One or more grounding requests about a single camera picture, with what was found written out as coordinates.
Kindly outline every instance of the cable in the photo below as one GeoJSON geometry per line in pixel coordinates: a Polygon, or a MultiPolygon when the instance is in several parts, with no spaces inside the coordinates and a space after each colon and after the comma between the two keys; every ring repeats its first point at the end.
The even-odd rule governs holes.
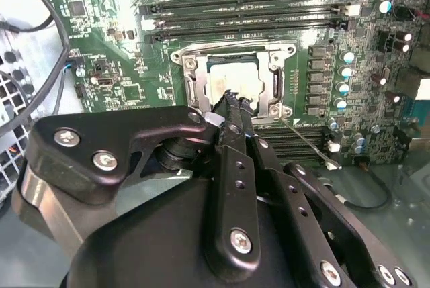
{"type": "Polygon", "coordinates": [[[13,33],[32,33],[37,32],[40,30],[43,30],[44,28],[47,28],[49,24],[51,24],[54,21],[54,18],[52,15],[49,15],[47,19],[40,25],[34,27],[34,28],[19,28],[15,25],[9,24],[6,21],[0,21],[0,28],[13,32],[13,33]]]}
{"type": "Polygon", "coordinates": [[[62,70],[62,74],[61,74],[61,78],[60,78],[60,87],[58,89],[58,94],[56,96],[54,111],[52,112],[52,115],[58,115],[58,112],[60,111],[62,93],[65,89],[65,83],[66,83],[66,71],[68,68],[71,68],[71,67],[72,67],[71,64],[67,64],[62,70]]]}
{"type": "Polygon", "coordinates": [[[6,124],[0,126],[0,136],[14,130],[16,127],[24,124],[26,120],[30,117],[33,111],[35,111],[39,105],[42,104],[42,102],[45,100],[46,96],[51,91],[52,87],[54,86],[58,76],[62,72],[62,68],[64,66],[64,63],[66,62],[66,59],[69,55],[70,50],[70,42],[69,37],[67,35],[66,28],[64,24],[61,22],[60,16],[55,11],[55,8],[50,4],[49,0],[42,0],[43,4],[48,8],[49,12],[52,15],[52,18],[55,21],[55,24],[58,29],[58,34],[60,35],[61,43],[62,43],[62,52],[60,56],[58,57],[57,62],[54,65],[54,68],[48,75],[48,78],[46,78],[44,84],[40,87],[30,104],[15,118],[7,122],[6,124]]]}
{"type": "Polygon", "coordinates": [[[350,209],[354,209],[356,211],[362,211],[362,212],[380,211],[380,210],[388,207],[389,205],[391,205],[392,200],[393,200],[392,194],[391,194],[390,189],[385,184],[385,182],[382,179],[380,179],[373,171],[371,171],[369,169],[367,161],[363,160],[363,161],[355,161],[355,162],[358,165],[358,167],[361,170],[365,171],[367,174],[369,174],[370,177],[374,180],[374,182],[385,192],[386,198],[381,204],[371,206],[371,207],[356,205],[354,203],[351,203],[350,201],[347,201],[341,195],[336,195],[336,197],[339,199],[339,201],[341,201],[345,206],[349,207],[350,209]]]}

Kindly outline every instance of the mounting hole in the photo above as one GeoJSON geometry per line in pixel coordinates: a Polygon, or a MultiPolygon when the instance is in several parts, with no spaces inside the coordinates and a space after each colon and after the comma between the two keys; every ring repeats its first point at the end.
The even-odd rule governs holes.
{"type": "Polygon", "coordinates": [[[238,127],[238,126],[236,126],[235,124],[229,124],[228,125],[228,127],[230,128],[230,130],[232,131],[232,132],[234,132],[235,134],[238,134],[238,135],[240,135],[241,134],[241,129],[238,127]]]}
{"type": "Polygon", "coordinates": [[[297,189],[296,189],[294,186],[290,185],[288,188],[289,188],[289,189],[290,189],[290,191],[291,191],[291,192],[293,192],[294,194],[296,194],[296,193],[297,193],[297,189]]]}
{"type": "Polygon", "coordinates": [[[242,162],[236,162],[236,167],[238,169],[245,169],[245,166],[243,166],[242,162]]]}
{"type": "Polygon", "coordinates": [[[195,112],[190,112],[188,114],[188,118],[191,119],[193,122],[196,122],[197,124],[201,121],[200,116],[195,112]]]}
{"type": "Polygon", "coordinates": [[[236,187],[237,187],[238,189],[244,189],[244,188],[245,188],[245,184],[244,184],[242,181],[237,180],[237,181],[235,182],[235,184],[236,184],[236,187]]]}
{"type": "Polygon", "coordinates": [[[308,212],[306,212],[306,210],[303,207],[299,207],[298,211],[300,212],[300,214],[302,214],[303,216],[308,216],[308,212]]]}

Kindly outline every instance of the capacitor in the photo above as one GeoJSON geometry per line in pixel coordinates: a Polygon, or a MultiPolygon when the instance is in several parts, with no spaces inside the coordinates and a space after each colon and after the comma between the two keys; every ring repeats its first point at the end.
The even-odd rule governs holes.
{"type": "Polygon", "coordinates": [[[357,144],[352,145],[354,153],[361,154],[363,152],[363,146],[358,146],[357,144]]]}
{"type": "Polygon", "coordinates": [[[347,102],[342,98],[336,98],[333,101],[333,104],[336,106],[337,109],[340,110],[345,109],[347,107],[347,102]]]}
{"type": "Polygon", "coordinates": [[[385,91],[385,98],[393,103],[398,103],[400,101],[400,95],[392,91],[385,91]]]}
{"type": "Polygon", "coordinates": [[[387,79],[381,77],[380,75],[371,75],[370,78],[378,85],[385,85],[387,83],[387,79]]]}
{"type": "Polygon", "coordinates": [[[352,75],[351,68],[348,68],[347,66],[342,66],[339,69],[339,74],[344,78],[349,78],[352,75]]]}
{"type": "Polygon", "coordinates": [[[347,85],[345,82],[339,82],[336,84],[336,90],[338,90],[338,92],[342,93],[343,95],[346,95],[349,92],[349,85],[347,85]]]}
{"type": "Polygon", "coordinates": [[[357,146],[363,146],[366,139],[364,139],[363,134],[358,132],[353,137],[354,142],[357,146]]]}
{"type": "Polygon", "coordinates": [[[332,130],[337,129],[338,127],[337,122],[334,118],[330,118],[329,120],[327,120],[327,125],[332,130]]]}
{"type": "Polygon", "coordinates": [[[409,44],[406,44],[401,41],[394,41],[394,43],[392,44],[392,48],[401,52],[408,52],[409,44]]]}
{"type": "Polygon", "coordinates": [[[408,32],[398,31],[396,32],[396,38],[398,40],[409,42],[410,40],[412,40],[412,34],[408,32]]]}
{"type": "Polygon", "coordinates": [[[391,2],[390,1],[381,1],[380,3],[376,4],[376,9],[381,14],[387,14],[391,10],[391,2]]]}
{"type": "Polygon", "coordinates": [[[351,64],[355,60],[355,55],[352,52],[342,52],[341,53],[341,60],[347,64],[351,64]]]}

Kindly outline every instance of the black cable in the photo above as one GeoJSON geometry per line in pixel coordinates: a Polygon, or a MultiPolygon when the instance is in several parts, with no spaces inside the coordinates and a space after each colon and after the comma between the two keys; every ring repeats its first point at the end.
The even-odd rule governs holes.
{"type": "Polygon", "coordinates": [[[26,92],[22,89],[20,83],[13,78],[12,76],[4,73],[3,71],[0,71],[0,75],[3,77],[3,80],[9,80],[11,81],[11,83],[15,86],[15,88],[18,90],[19,93],[21,93],[21,98],[24,101],[24,103],[26,104],[26,107],[29,105],[28,103],[28,99],[26,96],[26,92]]]}
{"type": "Polygon", "coordinates": [[[356,211],[362,211],[362,212],[380,211],[385,207],[388,207],[389,205],[391,205],[392,193],[390,189],[387,187],[387,185],[385,184],[385,182],[382,179],[380,179],[374,172],[368,169],[367,166],[359,165],[359,168],[364,170],[367,174],[370,175],[370,177],[374,180],[374,182],[385,192],[386,198],[381,204],[371,206],[371,207],[356,205],[354,203],[351,203],[350,201],[345,201],[343,204],[351,209],[354,209],[356,211]]]}
{"type": "Polygon", "coordinates": [[[60,111],[60,104],[61,104],[61,99],[62,99],[62,93],[64,92],[65,89],[65,83],[66,83],[66,68],[63,70],[63,72],[61,73],[61,78],[60,78],[60,87],[58,89],[58,93],[56,95],[56,101],[55,101],[55,106],[54,106],[54,110],[52,111],[52,115],[58,115],[59,111],[60,111]]]}
{"type": "Polygon", "coordinates": [[[16,116],[6,124],[0,126],[0,136],[24,124],[26,120],[30,117],[32,112],[35,111],[39,107],[39,105],[42,104],[42,102],[45,100],[46,96],[49,94],[52,87],[54,86],[59,74],[61,74],[64,63],[66,62],[66,59],[68,58],[68,55],[69,55],[69,50],[70,50],[69,37],[67,35],[67,31],[64,24],[61,22],[60,16],[55,11],[55,8],[50,4],[49,0],[42,0],[42,2],[49,10],[52,18],[55,21],[55,24],[58,29],[58,33],[60,35],[63,49],[57,62],[54,65],[54,68],[52,69],[52,71],[46,78],[44,84],[40,87],[40,89],[38,90],[38,92],[36,93],[32,101],[30,102],[30,104],[18,116],[16,116]]]}
{"type": "Polygon", "coordinates": [[[13,33],[32,33],[37,32],[40,30],[43,30],[44,28],[47,28],[49,24],[51,24],[54,21],[54,18],[52,15],[49,15],[47,19],[40,25],[34,27],[34,28],[19,28],[15,25],[9,24],[6,21],[0,21],[0,28],[13,32],[13,33]]]}

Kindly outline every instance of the black capacitor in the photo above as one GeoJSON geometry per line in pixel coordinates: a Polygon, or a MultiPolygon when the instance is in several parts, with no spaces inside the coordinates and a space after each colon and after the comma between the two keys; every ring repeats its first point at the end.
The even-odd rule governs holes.
{"type": "Polygon", "coordinates": [[[408,32],[397,31],[396,39],[402,40],[403,42],[409,42],[412,40],[412,34],[408,32]]]}
{"type": "Polygon", "coordinates": [[[385,98],[390,100],[393,103],[398,103],[401,99],[400,95],[398,93],[392,92],[392,91],[385,91],[385,98]]]}
{"type": "Polygon", "coordinates": [[[371,75],[370,78],[378,85],[385,85],[387,83],[387,79],[381,77],[380,75],[371,75]]]}
{"type": "Polygon", "coordinates": [[[409,45],[401,41],[394,41],[394,43],[392,44],[392,48],[401,52],[409,51],[409,45]]]}

